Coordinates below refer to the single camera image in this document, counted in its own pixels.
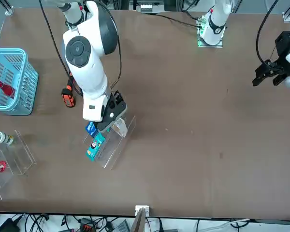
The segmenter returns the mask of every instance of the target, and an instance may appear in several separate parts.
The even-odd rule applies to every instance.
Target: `floor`
[[[10,214],[10,215],[0,215],[0,225],[7,219],[7,218],[12,218],[14,216],[14,214]],[[27,217],[27,215],[25,215],[24,217],[21,218],[21,220],[18,223],[18,227],[20,228],[20,232],[24,232],[25,231],[25,218]],[[40,224],[42,230],[44,232],[61,232],[61,231],[66,231],[67,227],[66,225],[61,226],[61,222],[62,222],[63,216],[50,216],[50,219],[47,222],[42,222]],[[114,217],[108,217],[108,221],[114,219]],[[116,226],[118,226],[121,222],[123,222],[124,220],[127,221],[129,228],[131,228],[132,224],[133,224],[133,220],[134,218],[129,218],[129,217],[119,217],[118,219],[116,219],[112,225],[115,228]],[[79,224],[78,222],[72,217],[72,216],[68,216],[68,226],[69,229],[75,229],[78,230],[79,229]],[[164,230],[171,230],[171,229],[178,229],[179,232],[194,232],[196,231],[196,225],[197,225],[197,220],[196,219],[170,219],[170,218],[162,218],[162,225],[163,225],[163,229]],[[148,218],[148,222],[150,224],[150,227],[148,226],[148,223],[146,223],[145,225],[145,230],[144,232],[155,232],[159,230],[159,221],[157,218]],[[226,223],[225,221],[209,221],[209,220],[200,220],[199,222],[199,226],[198,226],[198,231],[202,232],[204,229],[208,229],[211,227],[217,227],[220,226],[222,224]],[[30,230],[31,226],[33,224],[33,221],[31,219],[28,219],[27,222],[27,231]],[[233,228],[230,225],[227,225],[225,227],[223,227],[220,230],[215,230],[218,232],[235,232],[236,229]],[[240,229],[241,232],[290,232],[290,225],[277,225],[277,224],[265,224],[265,223],[249,223],[247,226],[243,227]]]

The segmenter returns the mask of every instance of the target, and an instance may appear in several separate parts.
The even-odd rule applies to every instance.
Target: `plastic container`
[[[125,115],[122,119],[127,125],[127,133],[125,137],[121,137],[113,128],[111,128],[109,132],[102,133],[105,141],[99,148],[94,161],[100,164],[103,168],[110,170],[113,169],[136,126],[135,116]],[[92,144],[92,137],[88,133],[84,138],[83,143],[87,148]]]
[[[29,115],[33,109],[38,73],[20,48],[0,48],[0,81],[16,89],[14,99],[0,89],[0,112]]]

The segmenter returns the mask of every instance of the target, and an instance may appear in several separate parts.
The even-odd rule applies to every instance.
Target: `wire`
[[[41,218],[41,220],[40,220],[40,222],[39,222],[39,224],[38,224],[38,228],[37,228],[36,232],[37,232],[38,229],[40,228],[40,223],[42,222],[42,220],[43,220],[43,217]]]
[[[181,24],[184,24],[184,25],[188,25],[188,26],[192,26],[192,27],[195,27],[195,28],[202,28],[201,26],[193,25],[193,24],[190,24],[190,23],[185,23],[185,22],[179,21],[177,19],[170,18],[168,16],[159,15],[159,14],[156,14],[156,16],[160,16],[160,17],[163,17],[163,18],[168,18],[168,19],[173,20],[175,22],[178,22],[178,23],[181,23]]]
[[[200,219],[198,220],[197,227],[196,227],[196,229],[195,229],[196,232],[198,232],[199,223],[200,223]]]
[[[66,224],[68,231],[71,231],[68,226],[67,216],[65,215],[63,218],[64,218],[64,223]]]
[[[218,229],[224,228],[232,223],[243,222],[243,221],[250,221],[250,219],[246,218],[246,219],[241,219],[241,220],[236,220],[236,221],[229,221],[229,222],[223,223],[219,226],[214,226],[214,227],[206,228],[203,230],[199,230],[198,232],[207,232],[207,231],[218,230]]]
[[[272,50],[272,53],[271,53],[271,56],[270,56],[269,60],[272,58],[272,55],[273,55],[273,53],[274,53],[274,51],[275,51],[275,48],[276,48],[276,46],[275,46],[274,49]]]
[[[190,4],[189,7],[188,7],[185,11],[189,10],[190,7],[193,6],[194,4],[197,5],[197,4],[199,3],[199,1],[200,1],[200,0],[194,0],[194,1],[192,2],[192,4]]]
[[[101,230],[99,230],[99,232],[103,231],[105,228],[106,228],[106,225],[105,225]]]
[[[238,225],[238,223],[236,223],[236,226],[234,226],[234,225],[232,225],[232,224],[230,224],[233,228],[236,228],[236,229],[240,229],[240,228],[243,228],[243,227],[245,227],[245,226],[247,226],[249,224],[249,222],[246,222],[246,223],[244,223],[243,225]]]
[[[257,56],[259,58],[259,60],[261,61],[262,64],[266,65],[270,70],[275,70],[275,71],[281,71],[280,69],[276,69],[271,67],[270,65],[268,65],[267,63],[264,62],[264,60],[261,58],[260,53],[259,53],[259,38],[260,38],[260,33],[261,30],[263,28],[263,25],[265,24],[265,21],[267,20],[268,16],[270,15],[271,11],[273,10],[273,8],[275,7],[275,5],[277,4],[279,0],[275,0],[274,3],[272,4],[271,8],[268,10],[268,12],[266,13],[260,27],[257,33],[257,38],[256,38],[256,51],[257,51]]]
[[[33,220],[33,224],[32,224],[32,226],[31,226],[29,232],[33,232],[33,229],[34,229],[35,224],[37,224],[37,226],[38,226],[38,230],[39,230],[40,232],[43,232],[43,230],[40,228],[40,226],[39,226],[39,224],[38,224],[38,220],[39,220],[40,218],[43,218],[44,216],[41,214],[41,215],[39,215],[37,218],[35,217],[35,215],[33,215],[33,217],[34,217],[34,220],[33,220],[32,216],[30,215],[30,218]]]
[[[26,217],[26,221],[25,221],[25,232],[27,232],[27,221],[28,221],[29,216],[30,216],[30,214],[28,214],[28,216]]]
[[[60,53],[59,53],[59,51],[58,51],[58,48],[57,48],[57,45],[56,45],[56,42],[55,42],[55,39],[54,39],[54,36],[53,36],[52,30],[51,30],[50,25],[49,25],[48,19],[47,19],[47,17],[46,17],[45,12],[44,12],[44,8],[43,8],[43,5],[42,5],[42,3],[41,3],[41,0],[39,0],[39,4],[40,4],[40,8],[41,8],[42,14],[43,14],[43,16],[44,16],[45,22],[46,22],[46,24],[47,24],[47,27],[48,27],[48,30],[49,30],[50,36],[52,37],[52,41],[53,41],[53,44],[54,44],[54,47],[55,47],[56,53],[57,53],[57,55],[58,55],[58,58],[59,58],[59,60],[60,60],[60,62],[61,62],[61,65],[62,65],[64,71],[66,72],[66,75],[68,76],[68,79],[69,79],[70,82],[72,83],[73,88],[75,89],[75,91],[77,92],[77,94],[80,95],[80,96],[83,96],[83,94],[82,94],[82,93],[81,93],[81,92],[80,92],[80,91],[75,87],[75,85],[74,85],[74,83],[73,83],[73,81],[72,81],[72,78],[70,77],[69,72],[68,72],[66,66],[64,65],[64,63],[63,63],[63,61],[62,61],[62,58],[61,58],[61,55],[60,55]]]
[[[81,221],[82,221],[81,219],[77,219],[76,216],[74,216],[74,215],[72,215],[72,217],[73,217],[75,220],[77,220],[77,222],[78,222],[79,224],[81,224]]]
[[[15,218],[18,214],[15,214],[13,217],[11,217],[11,219]]]
[[[148,227],[149,227],[149,230],[150,230],[150,232],[151,232],[151,228],[150,228],[150,224],[149,224],[148,218],[146,218],[146,221],[147,221],[147,223],[148,223]]]
[[[158,220],[159,220],[159,232],[164,232],[162,221],[160,218],[158,218]]]
[[[108,15],[111,17],[116,29],[117,29],[117,25],[115,23],[115,20],[113,18],[113,16],[111,15],[111,13],[109,12],[109,10],[107,9],[107,7],[101,3],[101,6],[105,9],[105,11],[108,13]],[[119,39],[119,33],[118,33],[118,50],[119,50],[119,74],[118,74],[118,78],[111,84],[111,89],[114,88],[114,86],[118,83],[118,81],[120,80],[121,77],[121,69],[122,69],[122,62],[121,62],[121,48],[120,48],[120,39]]]

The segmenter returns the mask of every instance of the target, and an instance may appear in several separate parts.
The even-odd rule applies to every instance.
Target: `red object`
[[[0,88],[4,92],[6,96],[9,96],[10,98],[14,99],[15,97],[15,89],[7,84],[4,84],[2,81],[0,81]]]
[[[3,168],[0,168],[0,173],[2,173],[6,169],[6,162],[0,161],[0,166],[3,166]]]

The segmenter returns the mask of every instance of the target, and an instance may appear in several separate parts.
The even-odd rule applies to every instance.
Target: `black cable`
[[[106,220],[106,223],[107,223],[107,219],[105,217],[102,217],[101,220],[97,221],[97,223],[95,224],[95,228],[97,230],[101,229],[103,227],[103,223],[104,223],[104,220]]]
[[[264,25],[265,21],[267,20],[268,16],[270,15],[270,13],[273,10],[273,8],[276,6],[278,1],[279,0],[275,0],[274,3],[272,4],[271,8],[266,13],[266,15],[265,15],[260,27],[259,27],[259,30],[258,30],[258,33],[257,33],[257,38],[256,38],[256,51],[257,51],[257,56],[258,56],[259,60],[261,61],[262,64],[266,65],[270,70],[274,70],[274,71],[281,71],[281,70],[271,67],[270,65],[265,63],[264,60],[261,58],[260,53],[259,53],[259,38],[260,38],[260,33],[261,33],[261,30],[263,28],[263,25]]]
[[[62,65],[64,71],[66,72],[66,74],[67,74],[67,76],[68,76],[68,79],[72,82],[73,88],[75,89],[75,91],[77,92],[77,94],[80,95],[80,96],[83,96],[83,94],[82,94],[82,93],[81,93],[81,92],[80,92],[80,91],[75,87],[75,85],[74,85],[74,83],[73,83],[73,81],[72,81],[72,79],[71,79],[71,77],[70,77],[70,74],[69,74],[69,72],[68,72],[66,66],[64,65],[63,61],[62,61],[62,58],[61,58],[61,55],[60,55],[60,53],[59,53],[59,51],[58,51],[58,48],[57,48],[57,45],[56,45],[56,42],[55,42],[55,39],[54,39],[54,36],[53,36],[52,30],[51,30],[50,25],[49,25],[48,19],[47,19],[47,17],[46,17],[45,12],[44,12],[44,9],[43,9],[43,6],[42,6],[42,3],[41,3],[41,0],[39,0],[39,4],[40,4],[40,8],[41,8],[42,14],[43,14],[43,16],[44,16],[45,22],[46,22],[46,24],[47,24],[47,27],[48,27],[48,30],[49,30],[50,36],[52,37],[52,41],[53,41],[53,44],[54,44],[55,50],[56,50],[56,52],[57,52],[58,58],[59,58],[59,60],[60,60],[60,62],[61,62],[61,65]]]
[[[173,20],[175,22],[178,22],[178,23],[181,23],[181,24],[184,24],[184,25],[188,25],[188,26],[192,26],[192,27],[195,27],[195,28],[202,28],[201,26],[193,25],[193,24],[190,24],[190,23],[185,23],[185,22],[179,21],[177,19],[170,18],[168,16],[159,15],[159,14],[156,14],[156,16],[160,16],[160,17],[163,17],[163,18],[168,18],[168,19]]]
[[[249,222],[245,222],[243,225],[238,225],[238,223],[236,223],[236,226],[230,224],[233,228],[236,228],[236,229],[240,229],[240,228],[243,228],[245,226],[247,226],[249,224]]]
[[[77,220],[77,222],[78,222],[79,224],[81,224],[81,222],[82,222],[81,219],[77,219],[76,216],[74,216],[74,215],[72,215],[72,217],[73,217],[75,220]]]
[[[149,223],[149,221],[148,221],[148,218],[146,218],[146,220],[147,220],[147,223],[148,223],[149,230],[150,230],[150,232],[151,232],[150,223]]]
[[[27,221],[28,221],[29,216],[30,216],[30,214],[28,214],[28,216],[26,217],[26,221],[25,221],[25,232],[27,232]]]
[[[197,4],[199,3],[199,1],[200,1],[200,0],[194,0],[194,1],[192,2],[192,4],[190,4],[189,7],[188,7],[185,11],[189,10],[190,7],[193,6],[194,4],[197,5]]]
[[[208,12],[209,12],[211,9],[213,9],[213,8],[214,8],[214,6],[215,6],[215,5],[213,5],[211,8],[209,8]]]
[[[39,216],[36,218],[35,215],[33,215],[33,217],[34,217],[34,220],[33,220],[32,216],[30,215],[30,218],[33,220],[33,224],[32,224],[32,226],[31,226],[31,229],[30,229],[29,232],[33,232],[33,229],[34,229],[35,224],[37,224],[37,226],[38,226],[38,230],[39,230],[40,232],[43,232],[43,230],[41,229],[41,227],[40,227],[39,224],[38,224],[38,220],[39,220],[40,218],[43,218],[44,216],[43,216],[43,215],[39,215]]]
[[[11,217],[11,219],[15,218],[18,214],[15,214],[13,217]]]
[[[276,46],[275,46],[274,49],[272,50],[272,53],[271,53],[271,56],[270,56],[269,60],[271,60],[272,55],[274,54],[275,48],[276,48]]]
[[[193,17],[188,11],[184,10],[184,13],[186,13],[190,18],[194,19],[194,20],[198,20],[200,17]]]
[[[37,228],[36,232],[38,232],[38,229],[40,228],[40,223],[42,222],[42,220],[43,220],[43,217],[41,218],[41,220],[40,220],[40,222],[38,224],[38,228]]]
[[[106,228],[106,225],[105,225],[101,230],[99,230],[99,232],[103,231],[105,228]]]
[[[197,227],[196,227],[196,229],[195,229],[196,232],[198,232],[199,223],[200,223],[200,219],[198,219]]]
[[[68,231],[71,231],[70,228],[69,228],[69,226],[68,226],[67,216],[65,215],[65,216],[63,216],[63,218],[64,218],[63,220],[64,220],[64,223],[67,226]]]
[[[101,3],[100,5],[105,9],[105,11],[111,17],[111,19],[112,19],[112,21],[115,24],[115,27],[117,29],[117,25],[115,23],[115,20],[114,20],[113,16],[111,15],[110,11],[108,10],[108,8],[103,3]],[[120,48],[119,33],[118,33],[118,50],[119,50],[119,74],[118,74],[118,78],[111,84],[111,87],[110,87],[111,89],[114,88],[114,86],[118,83],[118,81],[120,80],[120,77],[121,77],[122,62],[121,62],[121,48]]]
[[[159,232],[164,232],[162,221],[160,218],[158,218],[158,220],[159,220]]]

